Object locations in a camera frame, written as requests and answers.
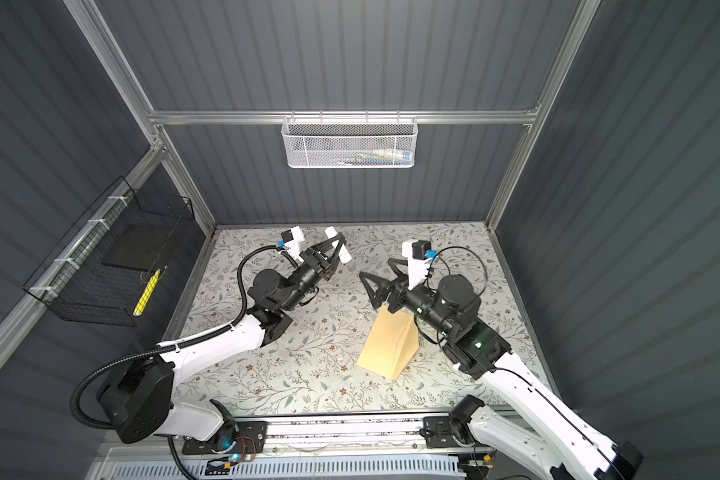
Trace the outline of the white glue stick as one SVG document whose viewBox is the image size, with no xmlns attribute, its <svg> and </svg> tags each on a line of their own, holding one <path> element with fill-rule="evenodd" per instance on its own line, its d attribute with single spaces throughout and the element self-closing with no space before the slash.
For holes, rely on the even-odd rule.
<svg viewBox="0 0 720 480">
<path fill-rule="evenodd" d="M 346 247 L 345 237 L 333 226 L 326 227 L 325 234 L 331 241 L 334 252 L 338 254 L 339 261 L 342 264 L 349 263 L 352 260 L 352 256 Z"/>
</svg>

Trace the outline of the tan paper envelope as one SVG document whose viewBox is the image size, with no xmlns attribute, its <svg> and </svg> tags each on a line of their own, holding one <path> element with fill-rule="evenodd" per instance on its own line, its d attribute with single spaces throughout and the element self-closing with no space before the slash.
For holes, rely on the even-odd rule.
<svg viewBox="0 0 720 480">
<path fill-rule="evenodd" d="M 387 305 L 378 312 L 357 360 L 357 365 L 388 380 L 396 380 L 419 348 L 414 317 L 403 310 L 392 313 Z"/>
</svg>

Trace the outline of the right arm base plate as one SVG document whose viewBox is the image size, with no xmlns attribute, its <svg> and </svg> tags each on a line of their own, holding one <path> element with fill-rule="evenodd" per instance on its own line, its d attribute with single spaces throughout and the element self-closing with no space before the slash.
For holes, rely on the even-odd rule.
<svg viewBox="0 0 720 480">
<path fill-rule="evenodd" d="M 451 422 L 447 415 L 429 415 L 422 419 L 422 427 L 418 430 L 429 449 L 467 448 L 467 444 L 454 436 Z"/>
</svg>

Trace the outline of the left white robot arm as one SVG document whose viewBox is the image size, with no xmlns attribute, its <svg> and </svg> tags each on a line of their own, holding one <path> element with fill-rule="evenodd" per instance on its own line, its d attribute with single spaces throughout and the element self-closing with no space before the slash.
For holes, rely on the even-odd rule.
<svg viewBox="0 0 720 480">
<path fill-rule="evenodd" d="M 230 428 L 233 417 L 219 402 L 181 399 L 174 390 L 202 370 L 283 335 L 292 322 L 290 311 L 307 303 L 320 282 L 351 258 L 341 233 L 328 228 L 326 236 L 299 253 L 289 275 L 274 269 L 258 272 L 242 293 L 235 319 L 108 369 L 97 400 L 120 441 L 133 444 L 150 436 L 208 441 Z"/>
</svg>

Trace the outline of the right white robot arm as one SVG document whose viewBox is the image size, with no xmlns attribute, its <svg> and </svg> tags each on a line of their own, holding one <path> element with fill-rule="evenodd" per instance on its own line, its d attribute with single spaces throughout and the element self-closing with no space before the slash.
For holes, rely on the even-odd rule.
<svg viewBox="0 0 720 480">
<path fill-rule="evenodd" d="M 642 453 L 590 426 L 540 382 L 509 342 L 480 319 L 481 300 L 469 280 L 451 274 L 432 289 L 411 286 L 401 270 L 395 274 L 387 280 L 360 273 L 371 304 L 406 309 L 433 327 L 454 369 L 497 392 L 528 425 L 522 428 L 467 395 L 448 415 L 457 443 L 493 447 L 542 479 L 635 478 Z"/>
</svg>

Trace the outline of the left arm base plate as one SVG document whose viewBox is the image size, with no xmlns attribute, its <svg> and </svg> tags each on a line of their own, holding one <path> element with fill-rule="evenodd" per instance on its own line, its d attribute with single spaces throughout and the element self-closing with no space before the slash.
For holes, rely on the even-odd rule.
<svg viewBox="0 0 720 480">
<path fill-rule="evenodd" d="M 264 421 L 224 424 L 209 440 L 187 439 L 181 449 L 183 455 L 253 455 L 263 450 L 269 424 Z"/>
</svg>

